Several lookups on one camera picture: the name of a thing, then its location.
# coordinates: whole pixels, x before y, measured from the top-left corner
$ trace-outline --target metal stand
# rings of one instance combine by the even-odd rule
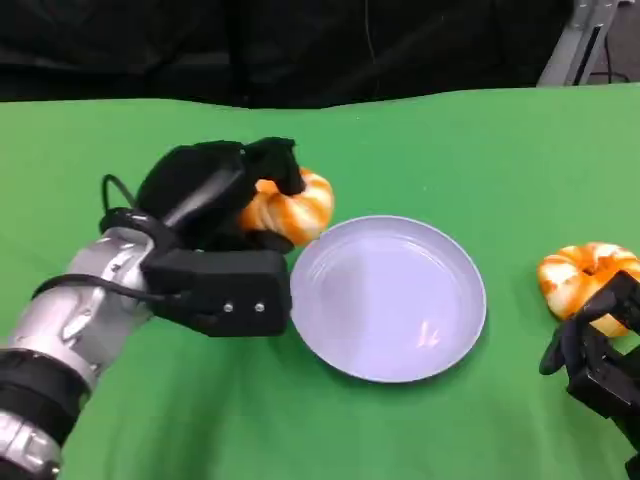
[[[619,0],[576,0],[538,86],[582,85],[587,82],[618,9]]]

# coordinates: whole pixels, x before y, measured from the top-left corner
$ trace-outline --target black cable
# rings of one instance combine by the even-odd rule
[[[604,77],[605,75],[608,76],[609,73],[608,72],[593,72],[591,75],[593,75],[595,77]],[[620,73],[620,72],[611,72],[611,75],[614,78],[619,78],[624,83],[631,83],[631,78],[629,78],[629,75],[626,75],[626,74]]]
[[[604,56],[607,61],[607,81],[613,83],[613,68],[611,67],[611,50],[609,49],[609,34],[604,36]]]
[[[122,295],[124,297],[133,298],[140,302],[159,303],[171,301],[171,297],[168,297],[166,295],[157,295],[153,293],[143,292],[141,290],[134,290],[133,288],[125,287],[123,285],[120,285],[119,283],[111,282],[94,275],[87,275],[85,273],[66,273],[64,275],[52,277],[49,280],[43,282],[38,288],[36,288],[31,298],[34,299],[41,293],[47,290],[51,290],[55,287],[71,285],[101,287],[108,292],[117,293],[118,295]]]
[[[611,48],[609,46],[609,34],[605,35],[605,37],[604,37],[604,58],[605,58],[605,62],[607,64],[607,71],[606,72],[592,72],[591,75],[596,76],[596,77],[603,77],[603,76],[606,75],[607,76],[607,82],[609,84],[613,83],[614,77],[621,79],[625,83],[631,83],[631,78],[629,78],[628,75],[626,75],[624,73],[620,73],[620,72],[615,72],[613,70],[613,61],[611,60]]]
[[[231,69],[229,93],[238,106],[251,107],[256,95],[249,73],[245,47],[247,14],[242,3],[237,0],[223,0],[221,6],[229,55],[227,58]]]
[[[127,186],[124,184],[122,180],[120,180],[115,175],[107,174],[102,177],[101,184],[101,193],[102,193],[102,208],[105,213],[111,209],[109,205],[109,184],[112,183],[115,187],[120,191],[125,200],[129,203],[130,207],[135,207],[136,199],[133,194],[129,191]]]
[[[367,37],[367,47],[369,48],[371,64],[373,65],[374,75],[376,77],[376,85],[373,94],[371,95],[371,100],[377,100],[378,91],[380,90],[380,66],[378,65],[378,59],[376,58],[376,51],[373,48],[371,31],[369,28],[369,0],[364,0],[364,33]]]

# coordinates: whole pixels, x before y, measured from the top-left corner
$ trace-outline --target orange and white bagel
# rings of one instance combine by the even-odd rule
[[[565,247],[542,260],[538,281],[551,311],[566,320],[620,270],[640,280],[640,261],[629,250],[610,243],[588,243]],[[608,337],[628,333],[611,315],[592,325]]]
[[[271,180],[256,183],[258,193],[240,214],[244,230],[272,230],[294,245],[317,238],[329,225],[333,214],[333,191],[327,180],[301,168],[306,188],[290,197],[280,193]]]

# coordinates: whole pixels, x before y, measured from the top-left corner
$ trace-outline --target plate rim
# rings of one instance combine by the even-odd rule
[[[352,223],[362,222],[364,220],[401,220],[403,222],[408,222],[408,223],[413,223],[413,224],[419,225],[420,227],[427,228],[428,230],[431,230],[432,232],[435,232],[436,234],[444,237],[447,241],[452,243],[458,251],[460,251],[462,253],[463,257],[471,265],[471,268],[472,268],[472,270],[473,270],[473,272],[475,274],[475,277],[476,277],[476,279],[478,281],[478,285],[480,287],[481,301],[482,301],[482,316],[481,316],[480,322],[478,324],[478,328],[477,328],[476,332],[474,332],[473,337],[471,338],[471,341],[470,341],[470,344],[469,344],[468,348],[462,349],[461,350],[462,353],[460,355],[454,356],[453,359],[451,361],[449,361],[448,363],[446,363],[442,368],[438,369],[437,371],[434,371],[433,373],[429,373],[429,374],[424,375],[424,376],[420,376],[420,377],[413,378],[413,379],[410,379],[410,380],[394,380],[394,379],[387,379],[387,378],[374,378],[371,375],[365,376],[365,375],[354,373],[354,372],[350,372],[350,371],[345,370],[344,368],[338,367],[333,362],[331,362],[327,358],[323,357],[322,355],[317,353],[313,348],[311,348],[311,345],[309,345],[307,340],[300,333],[300,329],[298,328],[298,324],[297,324],[297,322],[296,322],[296,320],[294,318],[294,315],[293,315],[293,307],[291,309],[291,321],[292,321],[296,331],[298,332],[298,335],[300,336],[300,338],[304,342],[304,344],[307,346],[307,348],[309,350],[311,350],[311,352],[313,352],[313,354],[316,357],[320,358],[323,362],[327,363],[328,365],[330,365],[331,367],[335,368],[336,370],[338,370],[340,372],[343,372],[344,374],[349,375],[351,377],[359,378],[359,379],[370,381],[370,382],[376,382],[376,383],[391,383],[391,384],[395,384],[395,383],[418,382],[418,381],[421,381],[421,380],[426,380],[427,378],[432,378],[432,377],[435,377],[437,375],[441,375],[442,373],[446,372],[447,370],[451,369],[456,364],[458,364],[463,358],[465,358],[471,352],[471,350],[473,350],[473,348],[475,347],[476,343],[478,342],[478,339],[480,338],[480,335],[482,335],[482,331],[484,330],[484,325],[485,325],[485,323],[487,321],[487,290],[486,290],[486,286],[484,284],[484,280],[482,278],[482,275],[480,274],[480,270],[478,269],[478,266],[473,261],[471,256],[467,253],[467,251],[464,248],[462,248],[462,246],[453,237],[451,237],[450,235],[444,233],[442,230],[434,227],[433,225],[430,225],[428,223],[422,222],[420,220],[416,220],[416,219],[409,218],[409,217],[403,217],[401,215],[383,215],[383,214],[379,214],[379,215],[365,215],[365,216],[362,216],[362,217],[350,218],[349,220],[345,220],[343,222],[340,222],[340,223],[337,223],[335,225],[332,225],[328,230],[324,231],[318,238],[313,240],[309,245],[307,245],[302,250],[302,252],[298,256],[298,258],[296,259],[296,262],[295,262],[295,264],[293,266],[293,269],[291,270],[291,283],[293,282],[293,275],[294,275],[294,273],[296,271],[296,268],[298,267],[298,264],[299,264],[300,260],[304,256],[311,255],[312,247],[313,247],[314,244],[316,244],[316,242],[318,242],[323,237],[326,237],[327,235],[329,235],[331,232],[333,232],[335,230],[344,228],[344,227],[346,227],[346,226],[348,226],[348,225],[350,225]]]

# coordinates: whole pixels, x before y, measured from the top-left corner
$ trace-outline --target silver robot arm segment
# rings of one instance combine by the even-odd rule
[[[139,267],[153,248],[153,240],[145,233],[111,228],[76,255],[68,273],[93,275],[144,291]],[[22,415],[16,414],[15,408],[4,410],[0,396],[0,455],[31,472],[34,478],[55,478],[62,443],[77,420],[73,410],[79,414],[127,337],[150,316],[145,304],[94,286],[58,286],[33,299],[7,345],[0,350],[0,365],[4,358],[12,367],[5,369],[7,378],[3,379],[15,386],[9,392],[7,406],[14,407],[21,401],[25,410]],[[16,365],[22,366],[23,375],[15,374]],[[63,377],[67,384],[75,385],[71,393],[55,391],[58,389],[52,385],[37,385],[42,378],[33,377],[51,374],[49,370],[55,373],[53,377]],[[33,385],[29,384],[30,377],[36,380]],[[59,415],[61,410],[62,416],[68,418],[51,422],[39,413],[26,411],[38,410],[41,404],[45,406],[42,415]],[[5,462],[6,469],[12,467]]]

